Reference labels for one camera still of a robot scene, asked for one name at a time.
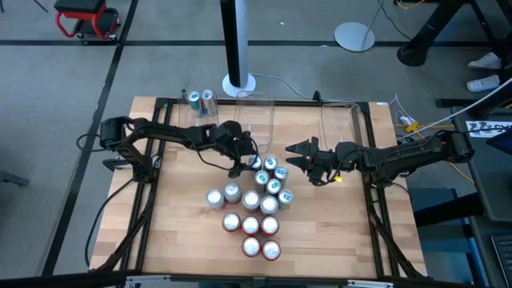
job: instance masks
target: soda can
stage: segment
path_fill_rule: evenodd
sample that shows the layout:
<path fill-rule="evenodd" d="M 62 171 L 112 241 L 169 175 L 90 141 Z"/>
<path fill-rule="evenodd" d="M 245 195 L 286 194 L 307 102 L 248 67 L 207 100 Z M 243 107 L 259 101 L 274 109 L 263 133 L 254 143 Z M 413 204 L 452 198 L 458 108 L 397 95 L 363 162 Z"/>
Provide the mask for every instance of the soda can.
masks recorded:
<path fill-rule="evenodd" d="M 275 159 L 274 156 L 269 156 L 265 159 L 265 163 L 263 163 L 263 169 L 269 174 L 274 176 L 275 167 L 278 166 L 278 160 Z"/>
<path fill-rule="evenodd" d="M 266 191 L 266 184 L 269 181 L 269 174 L 263 170 L 260 170 L 254 174 L 254 180 L 256 181 L 256 184 L 258 185 L 258 188 L 256 189 L 259 193 L 265 193 Z"/>
<path fill-rule="evenodd" d="M 213 210 L 222 210 L 226 204 L 226 200 L 221 191 L 212 189 L 206 193 L 206 203 L 208 203 L 208 206 Z"/>
<path fill-rule="evenodd" d="M 266 193 L 268 195 L 277 197 L 280 190 L 281 190 L 281 183 L 277 179 L 271 179 L 266 184 Z"/>
<path fill-rule="evenodd" d="M 202 117 L 205 114 L 204 108 L 202 107 L 201 98 L 199 97 L 199 92 L 191 91 L 189 92 L 189 105 L 190 108 L 194 111 L 194 115 L 196 117 Z"/>
<path fill-rule="evenodd" d="M 242 198 L 240 185 L 236 182 L 228 182 L 224 186 L 224 198 L 231 204 L 240 202 L 240 199 Z"/>
<path fill-rule="evenodd" d="M 294 200 L 294 194 L 292 191 L 288 189 L 283 189 L 279 192 L 278 201 L 279 201 L 279 209 L 285 210 L 290 208 L 290 204 Z"/>
<path fill-rule="evenodd" d="M 257 256 L 260 250 L 259 241 L 254 237 L 247 237 L 242 243 L 242 252 L 249 257 Z"/>
<path fill-rule="evenodd" d="M 236 231 L 240 227 L 240 217 L 235 213 L 228 213 L 222 219 L 222 227 L 228 232 Z"/>
<path fill-rule="evenodd" d="M 249 190 L 242 196 L 243 209 L 249 213 L 258 211 L 259 203 L 260 197 L 256 191 Z"/>
<path fill-rule="evenodd" d="M 201 92 L 202 107 L 208 116 L 217 115 L 217 103 L 215 101 L 214 92 L 205 89 Z"/>
<path fill-rule="evenodd" d="M 249 161 L 247 161 L 247 165 L 249 165 L 253 171 L 261 170 L 262 169 L 262 158 L 257 155 L 252 155 L 249 157 Z"/>
<path fill-rule="evenodd" d="M 284 187 L 286 180 L 288 179 L 288 169 L 284 166 L 276 167 L 274 170 L 274 178 L 280 181 L 281 187 Z"/>
<path fill-rule="evenodd" d="M 275 214 L 278 212 L 279 202 L 274 196 L 267 195 L 259 203 L 259 209 L 264 216 Z"/>
<path fill-rule="evenodd" d="M 272 216 L 265 217 L 262 220 L 260 230 L 266 236 L 275 235 L 279 230 L 279 222 L 276 218 Z"/>
<path fill-rule="evenodd" d="M 281 247 L 276 241 L 269 240 L 263 244 L 262 254 L 266 260 L 273 261 L 281 255 Z"/>
<path fill-rule="evenodd" d="M 259 222 L 256 217 L 245 217 L 242 220 L 242 230 L 247 234 L 247 236 L 254 236 L 259 231 Z"/>

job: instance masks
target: desk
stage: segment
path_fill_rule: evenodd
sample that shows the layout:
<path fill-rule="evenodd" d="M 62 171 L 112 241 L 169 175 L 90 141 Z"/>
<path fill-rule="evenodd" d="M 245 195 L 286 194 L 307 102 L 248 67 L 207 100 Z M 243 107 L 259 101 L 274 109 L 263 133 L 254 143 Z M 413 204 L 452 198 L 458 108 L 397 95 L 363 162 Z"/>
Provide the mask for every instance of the desk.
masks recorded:
<path fill-rule="evenodd" d="M 151 119 L 154 104 L 155 98 L 136 97 L 130 117 Z M 170 122 L 173 125 L 178 123 L 177 106 L 173 105 L 172 108 Z M 369 108 L 376 146 L 396 145 L 389 107 L 370 103 Z M 267 153 L 262 156 L 273 154 L 279 163 L 287 166 L 290 177 L 286 187 L 295 194 L 291 208 L 279 211 L 276 216 L 281 225 L 274 239 L 282 247 L 282 255 L 277 261 L 268 262 L 261 255 L 256 258 L 246 257 L 240 248 L 244 235 L 229 234 L 223 230 L 221 220 L 224 214 L 235 212 L 241 218 L 247 215 L 242 205 L 228 205 L 220 212 L 206 205 L 206 192 L 213 187 L 223 187 L 229 181 L 227 172 L 204 165 L 195 152 L 167 143 L 143 272 L 192 276 L 376 278 L 360 173 L 354 171 L 343 174 L 342 183 L 314 187 L 299 169 L 285 163 L 285 158 L 291 156 L 285 152 L 285 146 L 311 136 L 321 136 L 320 112 L 319 107 L 275 107 L 274 139 Z M 218 113 L 219 122 L 232 119 L 234 106 L 219 105 Z M 335 133 L 332 139 L 336 141 L 340 135 L 346 141 L 353 140 L 353 127 L 350 127 L 349 122 L 328 122 L 326 135 L 332 138 L 332 133 Z M 253 133 L 258 133 L 257 124 L 253 125 Z M 145 140 L 136 142 L 140 150 L 144 149 L 145 144 Z M 230 166 L 229 159 L 213 151 L 204 151 L 202 154 L 207 161 Z M 131 170 L 116 170 L 110 193 L 130 178 Z M 248 172 L 242 173 L 236 181 L 244 191 L 254 187 Z M 397 182 L 405 185 L 404 179 L 397 179 Z M 132 183 L 106 206 L 91 268 L 104 263 L 125 236 L 135 187 Z M 386 188 L 386 198 L 396 243 L 414 267 L 426 274 L 408 194 L 392 186 Z M 133 247 L 138 247 L 137 241 L 135 239 Z M 384 242 L 381 241 L 380 247 L 385 259 L 384 269 L 389 274 Z M 136 250 L 132 249 L 129 267 L 134 266 Z"/>

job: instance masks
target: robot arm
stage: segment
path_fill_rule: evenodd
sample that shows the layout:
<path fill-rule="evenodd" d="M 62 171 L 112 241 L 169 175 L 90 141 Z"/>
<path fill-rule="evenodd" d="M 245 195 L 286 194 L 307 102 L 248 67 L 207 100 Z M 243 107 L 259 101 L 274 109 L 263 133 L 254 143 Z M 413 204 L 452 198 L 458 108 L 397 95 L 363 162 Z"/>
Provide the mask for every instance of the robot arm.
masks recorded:
<path fill-rule="evenodd" d="M 132 130 L 126 136 L 125 127 Z M 144 118 L 110 118 L 102 122 L 100 146 L 118 152 L 134 170 L 134 181 L 150 183 L 156 174 L 149 155 L 142 155 L 134 143 L 142 138 L 153 138 L 184 145 L 197 152 L 212 149 L 234 161 L 230 169 L 230 178 L 236 178 L 243 170 L 249 169 L 242 163 L 243 155 L 257 154 L 253 147 L 250 132 L 242 132 L 238 122 L 227 121 L 217 127 L 215 124 L 180 128 L 148 121 Z"/>
<path fill-rule="evenodd" d="M 416 168 L 439 161 L 465 162 L 474 154 L 467 136 L 453 131 L 440 131 L 419 141 L 384 149 L 340 142 L 334 152 L 319 150 L 318 138 L 312 137 L 311 142 L 288 146 L 286 151 L 301 155 L 286 161 L 306 172 L 315 186 L 334 182 L 340 171 L 354 169 L 371 174 L 373 184 L 389 186 L 400 173 L 412 173 Z"/>

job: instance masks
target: can lid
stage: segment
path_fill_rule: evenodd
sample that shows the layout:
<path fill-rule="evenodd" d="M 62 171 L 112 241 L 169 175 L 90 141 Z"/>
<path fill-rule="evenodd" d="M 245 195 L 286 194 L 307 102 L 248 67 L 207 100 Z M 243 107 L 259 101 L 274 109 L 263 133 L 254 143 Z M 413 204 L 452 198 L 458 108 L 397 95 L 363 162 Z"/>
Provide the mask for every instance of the can lid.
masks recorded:
<path fill-rule="evenodd" d="M 255 256 L 259 252 L 259 241 L 254 237 L 248 237 L 243 241 L 243 251 L 249 256 Z"/>
<path fill-rule="evenodd" d="M 240 193 L 240 185 L 236 182 L 228 182 L 224 186 L 224 192 L 228 196 L 235 196 L 236 194 Z"/>
<path fill-rule="evenodd" d="M 206 195 L 206 200 L 211 203 L 219 203 L 222 200 L 222 193 L 218 189 L 212 189 L 208 191 L 208 194 Z"/>
<path fill-rule="evenodd" d="M 263 255 L 265 258 L 269 260 L 275 260 L 279 257 L 281 254 L 281 247 L 280 245 L 273 240 L 267 241 L 265 244 L 263 244 Z"/>
<path fill-rule="evenodd" d="M 288 189 L 283 189 L 279 192 L 278 198 L 281 203 L 289 204 L 294 200 L 294 194 Z"/>
<path fill-rule="evenodd" d="M 256 191 L 252 191 L 252 190 L 247 191 L 243 195 L 243 201 L 248 206 L 257 206 L 257 205 L 259 205 L 259 195 Z"/>
<path fill-rule="evenodd" d="M 274 169 L 278 165 L 278 160 L 274 156 L 269 156 L 265 159 L 265 168 Z"/>
<path fill-rule="evenodd" d="M 275 233 L 279 229 L 279 222 L 272 216 L 265 217 L 262 220 L 262 229 L 268 234 Z"/>
<path fill-rule="evenodd" d="M 272 193 L 272 194 L 276 194 L 277 192 L 280 191 L 281 189 L 281 183 L 279 180 L 277 179 L 271 179 L 269 180 L 269 182 L 266 184 L 266 189 Z"/>
<path fill-rule="evenodd" d="M 264 213 L 271 214 L 275 213 L 278 210 L 279 203 L 274 196 L 267 195 L 263 197 L 260 206 Z"/>
<path fill-rule="evenodd" d="M 269 174 L 263 170 L 260 170 L 254 175 L 254 180 L 259 185 L 266 184 L 266 182 L 269 181 Z"/>
<path fill-rule="evenodd" d="M 206 89 L 202 92 L 201 97 L 205 100 L 209 100 L 214 95 L 214 92 L 210 89 Z"/>
<path fill-rule="evenodd" d="M 242 229 L 249 234 L 254 234 L 259 230 L 259 222 L 255 217 L 248 216 L 242 221 Z"/>
<path fill-rule="evenodd" d="M 191 91 L 189 92 L 189 101 L 197 101 L 199 99 L 199 92 Z"/>
<path fill-rule="evenodd" d="M 286 177 L 288 176 L 288 169 L 283 166 L 279 166 L 275 169 L 274 176 L 277 179 L 286 179 Z"/>
<path fill-rule="evenodd" d="M 262 158 L 256 155 L 252 155 L 249 157 L 249 161 L 247 161 L 247 164 L 251 165 L 252 168 L 259 168 L 262 166 Z"/>
<path fill-rule="evenodd" d="M 226 230 L 236 230 L 240 226 L 240 217 L 235 213 L 228 213 L 224 216 L 222 225 Z"/>

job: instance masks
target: transparent container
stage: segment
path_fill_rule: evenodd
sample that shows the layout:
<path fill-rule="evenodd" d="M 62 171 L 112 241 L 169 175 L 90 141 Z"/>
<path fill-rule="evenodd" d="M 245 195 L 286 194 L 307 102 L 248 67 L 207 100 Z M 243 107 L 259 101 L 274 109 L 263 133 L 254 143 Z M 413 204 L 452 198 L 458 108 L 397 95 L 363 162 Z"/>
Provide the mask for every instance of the transparent container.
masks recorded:
<path fill-rule="evenodd" d="M 240 91 L 236 98 L 234 120 L 240 123 L 242 131 L 250 131 L 260 154 L 267 152 L 272 143 L 274 108 L 275 96 L 272 93 Z"/>
<path fill-rule="evenodd" d="M 218 125 L 217 94 L 210 89 L 183 89 L 178 97 L 178 107 L 179 127 Z"/>
<path fill-rule="evenodd" d="M 360 145 L 366 135 L 361 107 L 354 102 L 334 102 L 322 105 L 320 148 L 329 150 L 339 142 L 355 142 Z"/>

